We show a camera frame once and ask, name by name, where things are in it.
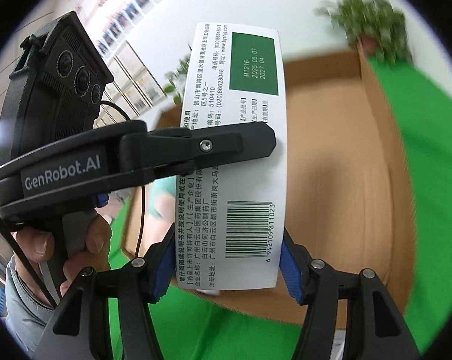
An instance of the device handle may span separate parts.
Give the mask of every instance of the device handle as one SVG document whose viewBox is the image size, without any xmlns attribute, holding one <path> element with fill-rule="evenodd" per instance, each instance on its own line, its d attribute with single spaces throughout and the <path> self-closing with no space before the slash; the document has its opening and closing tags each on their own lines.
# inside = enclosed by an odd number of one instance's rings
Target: device handle
<svg viewBox="0 0 452 360">
<path fill-rule="evenodd" d="M 46 288 L 57 303 L 61 300 L 60 286 L 66 281 L 64 263 L 86 249 L 88 227 L 97 215 L 96 210 L 78 211 L 34 223 L 35 228 L 49 231 L 54 237 L 54 253 L 48 261 L 39 264 L 39 269 Z"/>
</svg>

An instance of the green plant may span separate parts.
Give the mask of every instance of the green plant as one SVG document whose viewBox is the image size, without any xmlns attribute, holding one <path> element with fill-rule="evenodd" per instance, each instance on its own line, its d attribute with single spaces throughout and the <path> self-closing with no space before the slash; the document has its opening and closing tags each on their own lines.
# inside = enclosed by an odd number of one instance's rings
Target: green plant
<svg viewBox="0 0 452 360">
<path fill-rule="evenodd" d="M 334 27 L 342 27 L 350 44 L 364 39 L 374 43 L 373 54 L 390 65 L 397 60 L 412 63 L 403 12 L 386 0 L 325 1 L 316 14 L 329 16 Z"/>
<path fill-rule="evenodd" d="M 181 105 L 183 102 L 184 86 L 188 74 L 190 58 L 191 54 L 186 55 L 179 60 L 179 66 L 176 68 L 176 71 L 169 71 L 164 75 L 169 83 L 163 87 L 163 91 L 173 97 L 173 101 L 176 105 Z"/>
</svg>

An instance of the black cable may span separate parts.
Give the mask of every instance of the black cable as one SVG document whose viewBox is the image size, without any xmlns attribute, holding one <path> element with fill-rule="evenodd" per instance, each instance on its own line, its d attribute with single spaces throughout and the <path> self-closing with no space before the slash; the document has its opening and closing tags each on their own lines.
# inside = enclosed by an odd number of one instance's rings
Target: black cable
<svg viewBox="0 0 452 360">
<path fill-rule="evenodd" d="M 141 240 L 143 239 L 144 230 L 144 212 L 146 210 L 146 188 L 141 185 L 141 226 L 139 228 L 138 243 L 136 244 L 136 252 L 134 258 L 139 256 L 139 248 L 141 247 Z"/>
<path fill-rule="evenodd" d="M 117 104 L 114 104 L 113 102 L 110 102 L 108 100 L 101 100 L 99 103 L 100 105 L 109 105 L 110 107 L 114 108 L 116 111 L 118 111 L 121 116 L 126 120 L 131 120 L 131 118 L 128 116 L 126 112 Z"/>
<path fill-rule="evenodd" d="M 6 242 L 9 244 L 9 246 L 13 249 L 16 256 L 18 256 L 19 260 L 24 265 L 24 268 L 26 268 L 26 271 L 31 275 L 32 279 L 35 281 L 36 285 L 39 287 L 41 292 L 44 294 L 48 302 L 51 304 L 53 308 L 56 308 L 57 304 L 54 300 L 54 298 L 51 296 L 49 291 L 46 288 L 46 285 L 43 283 L 43 281 L 38 276 L 35 269 L 32 267 L 30 261 L 24 254 L 23 250 L 20 248 L 14 237 L 9 232 L 9 229 L 4 224 L 3 220 L 0 218 L 0 233 L 3 236 L 3 238 L 6 240 Z"/>
</svg>

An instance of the brown pot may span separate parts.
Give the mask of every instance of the brown pot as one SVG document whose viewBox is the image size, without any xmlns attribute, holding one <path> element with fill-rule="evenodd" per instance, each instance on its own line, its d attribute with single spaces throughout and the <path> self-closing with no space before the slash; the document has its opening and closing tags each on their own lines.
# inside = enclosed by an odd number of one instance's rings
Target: brown pot
<svg viewBox="0 0 452 360">
<path fill-rule="evenodd" d="M 378 50 L 378 41 L 372 36 L 362 34 L 357 37 L 357 42 L 361 45 L 366 56 L 372 56 Z"/>
</svg>

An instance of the screw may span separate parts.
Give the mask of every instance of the screw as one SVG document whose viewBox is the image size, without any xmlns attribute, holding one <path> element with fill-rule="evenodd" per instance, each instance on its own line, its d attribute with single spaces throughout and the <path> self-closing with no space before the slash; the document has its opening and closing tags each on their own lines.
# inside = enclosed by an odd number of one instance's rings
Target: screw
<svg viewBox="0 0 452 360">
<path fill-rule="evenodd" d="M 135 268 L 140 268 L 144 265 L 145 261 L 141 257 L 135 258 L 133 261 L 131 261 L 131 265 Z"/>
<path fill-rule="evenodd" d="M 212 150 L 212 142 L 209 139 L 203 139 L 199 142 L 199 148 L 202 152 L 210 152 Z"/>
<path fill-rule="evenodd" d="M 374 276 L 376 276 L 376 274 L 374 273 L 373 269 L 366 268 L 363 271 L 363 276 L 367 279 L 372 279 L 374 278 Z"/>
<path fill-rule="evenodd" d="M 324 261 L 322 259 L 314 259 L 311 261 L 311 266 L 316 269 L 323 269 L 324 268 Z"/>
<path fill-rule="evenodd" d="M 91 268 L 90 266 L 87 266 L 86 268 L 84 268 L 81 271 L 81 276 L 83 276 L 84 278 L 87 278 L 88 276 L 91 276 L 91 274 L 94 272 L 95 270 L 93 268 Z"/>
</svg>

